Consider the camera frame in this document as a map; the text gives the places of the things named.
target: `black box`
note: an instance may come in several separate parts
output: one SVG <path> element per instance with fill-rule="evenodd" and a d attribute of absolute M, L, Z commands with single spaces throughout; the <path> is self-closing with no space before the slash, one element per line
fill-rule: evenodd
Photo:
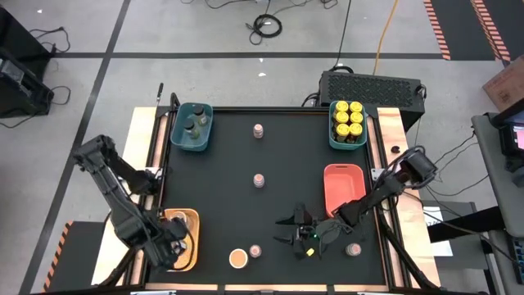
<path fill-rule="evenodd" d="M 391 78 L 324 71 L 320 79 L 320 103 L 356 101 L 365 107 L 398 107 L 407 132 L 424 114 L 424 97 L 419 79 Z"/>

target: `gray floor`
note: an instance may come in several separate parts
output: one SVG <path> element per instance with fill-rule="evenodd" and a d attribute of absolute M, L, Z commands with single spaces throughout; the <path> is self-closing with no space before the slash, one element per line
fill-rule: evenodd
<path fill-rule="evenodd" d="M 210 0 L 217 5 L 219 0 Z M 123 0 L 0 0 L 27 29 L 64 26 L 71 52 L 105 52 Z M 285 7 L 276 0 L 270 12 Z M 281 36 L 256 47 L 248 42 L 251 23 L 265 3 L 244 2 L 211 10 L 202 0 L 183 5 L 177 0 L 131 0 L 115 52 L 336 52 L 348 0 L 323 10 L 313 0 L 305 7 L 283 11 Z M 344 52 L 373 53 L 393 0 L 354 0 Z M 65 47 L 63 35 L 48 39 Z M 401 1 L 385 37 L 383 52 L 439 53 L 422 0 Z M 132 111 L 154 106 L 158 83 L 165 83 L 164 103 L 175 91 L 182 102 L 215 106 L 298 106 L 315 91 L 323 70 L 333 59 L 112 59 L 88 124 L 85 139 L 110 135 L 122 151 Z M 355 72 L 371 74 L 373 59 L 342 59 Z M 0 285 L 4 294 L 18 293 L 66 158 L 84 113 L 100 59 L 53 59 L 45 83 L 67 85 L 71 102 L 54 106 L 50 116 L 34 118 L 10 130 L 0 128 Z M 427 113 L 417 144 L 430 158 L 471 135 L 470 117 L 495 111 L 481 86 L 502 69 L 497 61 L 380 60 L 377 75 L 420 79 L 428 88 Z M 61 90 L 56 99 L 65 97 Z M 416 125 L 408 139 L 414 144 Z M 486 175 L 477 146 L 468 149 L 442 174 L 443 184 L 432 187 L 452 193 Z M 422 192 L 423 198 L 431 198 Z M 489 180 L 450 197 L 475 202 L 477 208 L 495 204 Z M 88 175 L 74 170 L 57 217 L 33 292 L 41 290 L 63 224 L 68 220 L 105 218 L 108 207 Z M 478 273 L 440 270 L 442 283 L 454 290 L 486 290 Z"/>

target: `black stand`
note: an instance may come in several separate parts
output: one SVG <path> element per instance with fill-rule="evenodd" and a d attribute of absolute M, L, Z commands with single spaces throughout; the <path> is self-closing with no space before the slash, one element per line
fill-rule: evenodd
<path fill-rule="evenodd" d="M 504 229 L 504 221 L 498 206 L 494 206 L 482 211 L 477 211 L 467 216 L 455 218 L 453 220 L 446 221 L 446 223 L 461 227 L 463 229 L 469 229 L 476 233 Z M 427 228 L 427 232 L 429 233 L 429 239 L 432 243 L 468 235 L 468 233 L 462 230 L 454 229 L 443 223 L 429 226 Z"/>

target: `blue plastic bin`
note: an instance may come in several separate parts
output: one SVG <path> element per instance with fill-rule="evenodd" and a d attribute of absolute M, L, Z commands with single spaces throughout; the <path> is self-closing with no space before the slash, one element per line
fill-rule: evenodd
<path fill-rule="evenodd" d="M 205 126 L 195 125 L 200 132 L 198 138 L 193 139 L 183 129 L 183 122 L 187 118 L 194 119 L 193 106 L 200 104 L 204 107 L 204 113 L 207 116 L 208 123 Z M 186 102 L 183 103 L 177 111 L 176 119 L 174 120 L 173 132 L 171 132 L 171 143 L 176 147 L 191 152 L 202 152 L 207 148 L 207 142 L 210 137 L 211 126 L 213 125 L 213 107 L 205 103 Z"/>
<path fill-rule="evenodd" d="M 333 117 L 333 112 L 335 111 L 335 105 L 338 101 L 332 102 L 329 105 L 329 117 L 327 120 L 329 121 L 329 131 L 327 133 L 327 136 L 329 137 L 329 145 L 332 148 L 335 149 L 342 149 L 347 151 L 353 151 L 357 148 L 360 148 L 363 144 L 365 144 L 368 141 L 368 123 L 366 121 L 366 117 L 368 114 L 366 114 L 366 110 L 364 109 L 364 106 L 362 106 L 362 116 L 364 116 L 364 120 L 362 121 L 362 135 L 359 136 L 356 143 L 339 143 L 333 139 L 332 136 L 332 128 L 333 128 L 333 121 L 331 118 Z"/>

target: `small cylinder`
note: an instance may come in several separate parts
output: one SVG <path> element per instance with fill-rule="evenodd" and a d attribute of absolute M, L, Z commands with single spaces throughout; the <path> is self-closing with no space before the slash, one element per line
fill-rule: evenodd
<path fill-rule="evenodd" d="M 351 243 L 346 246 L 346 254 L 348 256 L 358 256 L 362 252 L 362 248 L 357 243 Z"/>
<path fill-rule="evenodd" d="M 196 122 L 200 126 L 204 126 L 207 124 L 207 117 L 206 113 L 204 112 L 204 106 L 202 106 L 201 104 L 193 106 L 193 115 L 195 115 Z"/>
<path fill-rule="evenodd" d="M 351 123 L 362 124 L 363 120 L 364 120 L 364 116 L 362 116 L 362 113 L 358 113 L 358 112 L 351 113 L 351 116 L 350 116 Z"/>
<path fill-rule="evenodd" d="M 362 112 L 362 103 L 360 103 L 360 102 L 352 102 L 350 104 L 350 111 L 352 111 L 352 112 Z"/>
<path fill-rule="evenodd" d="M 264 127 L 260 124 L 253 126 L 253 135 L 256 138 L 262 138 L 262 136 L 264 136 Z"/>
<path fill-rule="evenodd" d="M 258 258 L 262 255 L 262 248 L 259 245 L 253 245 L 249 248 L 249 255 L 253 258 Z"/>
<path fill-rule="evenodd" d="M 347 104 L 347 102 L 344 102 L 344 101 L 337 102 L 337 104 L 335 105 L 335 111 L 333 112 L 333 118 L 335 118 L 335 116 L 337 115 L 339 111 L 347 112 L 347 110 L 349 109 L 350 109 L 350 105 Z"/>
<path fill-rule="evenodd" d="M 265 184 L 264 176 L 262 174 L 255 175 L 253 177 L 253 184 L 255 184 L 257 188 L 262 188 Z"/>
<path fill-rule="evenodd" d="M 347 136 L 346 142 L 347 143 L 355 143 L 357 139 L 359 139 L 360 135 L 362 134 L 362 125 L 353 123 L 350 125 L 349 128 L 350 132 Z"/>
<path fill-rule="evenodd" d="M 350 127 L 347 124 L 340 124 L 337 126 L 336 141 L 344 143 L 347 136 L 350 134 Z"/>
<path fill-rule="evenodd" d="M 198 132 L 197 127 L 195 126 L 195 122 L 191 119 L 186 119 L 183 122 L 183 130 L 189 134 L 190 138 L 197 139 L 198 136 L 200 136 L 200 133 Z"/>
<path fill-rule="evenodd" d="M 333 122 L 333 130 L 336 131 L 338 125 L 347 124 L 347 121 L 350 119 L 350 116 L 345 111 L 339 111 L 335 115 L 335 121 Z"/>

